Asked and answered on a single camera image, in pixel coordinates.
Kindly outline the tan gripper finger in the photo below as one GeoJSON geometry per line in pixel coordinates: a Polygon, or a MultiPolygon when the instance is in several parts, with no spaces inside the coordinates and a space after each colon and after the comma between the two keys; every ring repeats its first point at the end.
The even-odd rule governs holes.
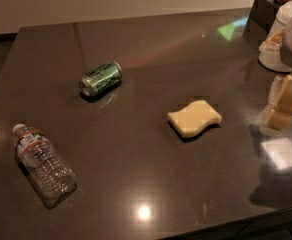
{"type": "Polygon", "coordinates": [[[287,75],[283,78],[284,82],[274,105],[274,109],[283,114],[280,131],[284,130],[292,122],[292,75],[287,75]]]}
{"type": "Polygon", "coordinates": [[[274,109],[275,102],[280,93],[284,78],[276,76],[271,84],[268,95],[268,104],[262,112],[259,131],[264,136],[276,136],[280,132],[283,123],[283,114],[274,109]]]}

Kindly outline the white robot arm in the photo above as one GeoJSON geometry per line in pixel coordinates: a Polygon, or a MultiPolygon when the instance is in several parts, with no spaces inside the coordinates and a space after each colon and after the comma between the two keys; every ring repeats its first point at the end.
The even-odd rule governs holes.
{"type": "Polygon", "coordinates": [[[290,69],[286,77],[276,76],[273,80],[262,113],[260,132],[274,136],[292,123],[292,17],[260,45],[259,51],[259,61],[266,68],[277,72],[290,69]]]}

